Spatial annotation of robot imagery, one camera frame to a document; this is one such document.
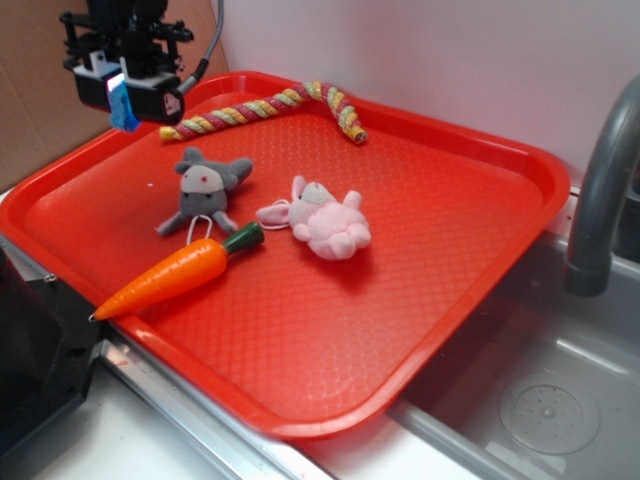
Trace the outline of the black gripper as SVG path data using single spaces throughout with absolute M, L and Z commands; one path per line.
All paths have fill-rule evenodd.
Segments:
M 171 74 L 180 65 L 178 45 L 193 41 L 192 31 L 182 21 L 164 20 L 166 1 L 88 1 L 86 5 L 85 13 L 60 16 L 67 35 L 63 66 L 74 74 L 80 101 L 110 112 L 110 88 L 122 79 L 122 68 L 133 78 L 125 85 L 134 116 L 177 125 L 185 102 L 178 90 L 180 78 Z

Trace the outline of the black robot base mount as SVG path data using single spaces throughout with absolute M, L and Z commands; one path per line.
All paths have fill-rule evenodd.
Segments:
M 81 405 L 103 327 L 61 279 L 26 280 L 1 254 L 1 458 Z

